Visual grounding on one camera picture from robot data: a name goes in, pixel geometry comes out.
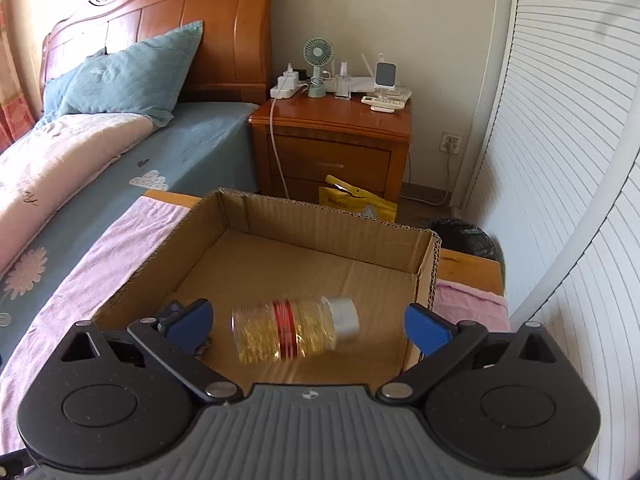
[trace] pillow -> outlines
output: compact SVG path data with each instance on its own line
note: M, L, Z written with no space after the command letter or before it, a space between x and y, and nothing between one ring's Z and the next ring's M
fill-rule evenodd
M94 57L104 56L106 53L107 48L104 46L95 54L91 54L89 57L87 57L85 61ZM65 72L63 73L63 75L47 81L47 84L44 87L43 96L44 115L49 117L49 121L46 121L47 123L50 123L53 119L56 119L58 117L57 112L60 108L60 104L62 103L62 99L64 98L70 83L73 81L73 78L76 76L83 63L84 61L75 68L69 70L69 72Z
M193 22L86 60L70 83L59 114L129 112L166 126L174 118L171 111L201 38L202 22Z

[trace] green fan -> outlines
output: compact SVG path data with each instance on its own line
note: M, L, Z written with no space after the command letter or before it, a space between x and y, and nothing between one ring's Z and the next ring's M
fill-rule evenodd
M305 60L314 68L309 85L309 97L324 97L326 89L322 79L322 67L331 62L334 57L334 48L324 38L313 38L306 42Z

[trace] blue bed sheet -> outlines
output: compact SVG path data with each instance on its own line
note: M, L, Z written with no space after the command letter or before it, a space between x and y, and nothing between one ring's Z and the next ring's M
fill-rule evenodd
M147 191L131 180L193 196L217 187L257 190L247 123L255 108L246 103L178 104L168 126L122 155L56 213L25 251L36 250L47 259L40 281L23 295L0 283L2 366L60 282L105 229Z

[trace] clear glass bottle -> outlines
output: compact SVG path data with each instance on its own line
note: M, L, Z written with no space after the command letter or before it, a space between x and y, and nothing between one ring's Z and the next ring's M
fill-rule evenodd
M237 307L231 325L240 362L268 363L335 349L360 331L351 298L272 301Z
M347 62L340 64L340 73L335 77L336 99L351 99L351 76L347 74Z

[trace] electrical outlet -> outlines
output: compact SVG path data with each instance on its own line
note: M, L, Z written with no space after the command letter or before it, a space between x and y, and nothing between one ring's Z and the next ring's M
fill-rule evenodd
M440 151L457 155L460 152L461 143L462 136L450 134L449 132L443 132L442 140L440 141Z

